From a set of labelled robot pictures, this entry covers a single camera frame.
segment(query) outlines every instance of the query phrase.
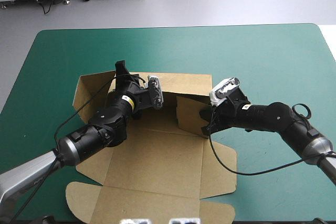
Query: gray floor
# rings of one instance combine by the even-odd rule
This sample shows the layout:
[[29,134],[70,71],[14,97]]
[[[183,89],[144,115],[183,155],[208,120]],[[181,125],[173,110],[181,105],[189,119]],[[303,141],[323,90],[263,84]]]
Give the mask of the gray floor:
[[71,0],[48,15],[32,1],[0,10],[0,110],[44,29],[336,24],[336,0]]

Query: green mat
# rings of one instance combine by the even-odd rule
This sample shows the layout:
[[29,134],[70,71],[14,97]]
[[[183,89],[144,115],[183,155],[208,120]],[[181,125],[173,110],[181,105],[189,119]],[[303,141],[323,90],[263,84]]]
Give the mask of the green mat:
[[[37,35],[0,116],[0,172],[52,149],[55,128],[73,113],[79,76],[111,70],[121,59],[130,71],[211,73],[213,85],[238,77],[252,103],[306,103],[311,123],[336,138],[336,64],[316,25],[47,30]],[[60,136],[81,124],[75,118]],[[275,133],[229,129],[213,138],[237,151],[243,172],[298,159]],[[75,220],[65,200],[74,180],[92,183],[66,167],[45,182],[20,218]],[[213,200],[233,205],[236,220],[331,220],[335,197],[322,171],[300,164],[238,177],[233,194]]]

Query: brown cardboard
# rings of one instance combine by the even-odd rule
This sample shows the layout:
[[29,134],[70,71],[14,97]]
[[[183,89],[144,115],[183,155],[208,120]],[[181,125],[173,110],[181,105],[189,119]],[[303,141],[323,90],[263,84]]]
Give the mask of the brown cardboard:
[[[105,72],[82,76],[74,107],[79,108],[102,84],[114,76]],[[140,73],[146,79],[149,73]],[[147,109],[130,121],[128,138],[115,148],[105,148],[77,166],[77,171],[101,183],[70,183],[66,190],[70,210],[86,223],[119,223],[124,218],[149,218],[168,223],[171,218],[201,217],[202,223],[231,223],[230,205],[200,201],[232,193],[236,176],[215,159],[201,132],[198,112],[206,107],[212,88],[204,74],[155,73],[164,91],[164,108]],[[80,114],[84,122],[109,98],[114,82],[106,86]],[[236,169],[233,149],[214,143],[218,155]]]

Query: black cable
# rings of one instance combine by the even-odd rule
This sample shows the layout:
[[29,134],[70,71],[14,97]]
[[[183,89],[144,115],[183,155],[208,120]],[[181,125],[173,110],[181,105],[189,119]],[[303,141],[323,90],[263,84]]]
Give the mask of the black cable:
[[9,222],[9,224],[13,224],[14,223],[14,221],[16,220],[16,218],[21,214],[21,212],[25,209],[25,207],[28,205],[28,203],[31,201],[31,199],[35,196],[35,194],[37,193],[37,191],[39,190],[39,188],[42,186],[42,184],[44,183],[44,181],[46,180],[46,178],[53,171],[53,167],[56,165],[57,161],[58,161],[58,159],[55,158],[55,160],[53,161],[53,163],[48,168],[48,171],[46,171],[45,176],[43,177],[43,179],[38,183],[38,185],[36,186],[36,188],[34,189],[34,191],[31,193],[31,195],[29,195],[28,199],[23,203],[23,205],[20,207],[20,209],[12,217],[11,221]]
[[44,14],[48,14],[51,10],[51,6],[55,5],[55,0],[50,0],[49,8],[48,8],[48,10],[46,10],[45,6],[42,3],[40,3],[38,0],[35,0],[35,1],[38,3],[39,6],[42,7],[42,10],[43,10]]
[[[146,83],[146,81],[135,75],[135,74],[120,74],[118,76],[113,77],[112,79],[110,79],[108,82],[106,82],[86,103],[84,103],[76,112],[75,114],[73,114],[72,116],[70,116],[68,119],[66,119],[63,123],[61,123],[57,129],[56,132],[54,134],[54,138],[55,138],[55,142],[56,142],[56,146],[57,146],[57,151],[59,151],[59,145],[58,145],[58,141],[57,141],[57,134],[59,132],[59,130],[66,124],[68,123],[75,115],[77,115],[79,113],[79,111],[81,111],[88,103],[90,103],[95,97],[96,95],[101,92],[103,90],[103,88],[111,83],[114,79],[118,78],[118,77],[122,77],[122,76],[134,76],[135,78],[138,78],[140,80],[142,80],[143,83]],[[53,161],[53,163],[50,165],[48,171],[46,171],[45,176],[43,177],[43,179],[38,183],[38,185],[36,186],[36,188],[34,189],[34,191],[31,193],[31,195],[28,197],[28,199],[24,202],[24,204],[20,207],[20,209],[17,211],[17,213],[13,216],[13,218],[11,219],[11,221],[9,222],[9,224],[13,224],[14,221],[16,220],[16,218],[21,214],[21,212],[25,209],[25,207],[28,205],[28,203],[31,201],[31,199],[35,196],[35,194],[37,193],[37,191],[39,190],[39,188],[42,186],[42,184],[44,183],[44,181],[46,180],[46,178],[50,175],[50,173],[53,171],[53,167],[56,165],[58,161],[58,158],[56,157],[55,160]]]
[[84,103],[78,110],[75,111],[75,113],[73,115],[71,115],[68,119],[66,119],[64,122],[62,122],[57,128],[56,131],[54,133],[54,140],[57,146],[57,151],[59,151],[59,145],[58,145],[58,137],[57,134],[59,132],[59,130],[65,125],[67,124],[75,115],[77,115],[86,105],[88,105],[105,87],[106,85],[108,85],[109,83],[111,83],[114,79],[118,78],[118,77],[123,77],[123,76],[133,76],[135,78],[140,79],[143,83],[146,83],[146,81],[137,76],[136,74],[129,74],[129,73],[125,73],[125,74],[120,74],[118,76],[113,77],[112,79],[110,79],[109,81],[107,81],[103,86],[101,86],[101,88],[95,93],[93,94],[93,96],[86,102]]
[[210,127],[209,127],[209,141],[210,141],[210,146],[211,146],[211,149],[217,159],[217,161],[226,169],[228,170],[229,172],[231,173],[234,173],[234,174],[237,174],[237,175],[243,175],[243,176],[256,176],[256,175],[261,175],[261,174],[265,174],[265,173],[271,173],[271,172],[274,172],[276,170],[280,170],[280,169],[283,169],[283,168],[286,168],[286,167],[289,167],[289,166],[292,166],[292,165],[296,165],[296,164],[299,164],[299,163],[302,163],[306,160],[309,160],[311,158],[315,158],[315,157],[336,157],[335,155],[333,154],[316,154],[316,155],[311,155],[311,156],[308,156],[306,158],[302,158],[300,160],[297,160],[297,161],[294,161],[292,163],[288,163],[288,164],[285,164],[285,165],[281,165],[281,166],[278,166],[278,167],[275,167],[275,168],[272,168],[272,169],[268,169],[268,170],[264,170],[262,172],[256,172],[256,173],[241,173],[241,172],[238,172],[238,171],[235,171],[235,170],[232,170],[230,169],[229,167],[227,167],[223,162],[222,160],[218,157],[216,151],[215,151],[215,148],[214,148],[214,145],[213,145],[213,142],[212,142],[212,139],[211,139],[211,126],[212,126],[212,122],[213,122],[213,118],[214,118],[214,114],[215,114],[215,111],[216,111],[216,108],[213,108],[213,111],[212,111],[212,114],[211,114],[211,121],[210,121]]

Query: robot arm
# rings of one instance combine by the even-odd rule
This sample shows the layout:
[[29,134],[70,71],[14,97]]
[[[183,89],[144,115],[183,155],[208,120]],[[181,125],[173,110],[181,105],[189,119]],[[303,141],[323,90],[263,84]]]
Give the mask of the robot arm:
[[0,175],[0,223],[9,223],[19,197],[38,186],[47,175],[64,166],[76,166],[105,147],[121,144],[132,116],[141,110],[163,106],[163,96],[156,76],[148,76],[148,87],[139,84],[139,76],[131,75],[124,64],[115,64],[116,85],[111,104],[96,114],[84,127],[59,139],[58,149],[13,168]]
[[[309,165],[317,165],[336,185],[336,155],[332,143],[308,119],[309,108],[304,104],[308,115],[303,116],[289,106],[275,102],[270,105],[252,105],[239,88],[237,78],[228,78],[219,83],[211,92],[212,106],[215,107],[213,122],[202,128],[203,133],[215,133],[231,127],[276,132]],[[203,119],[210,122],[212,112],[201,111]]]

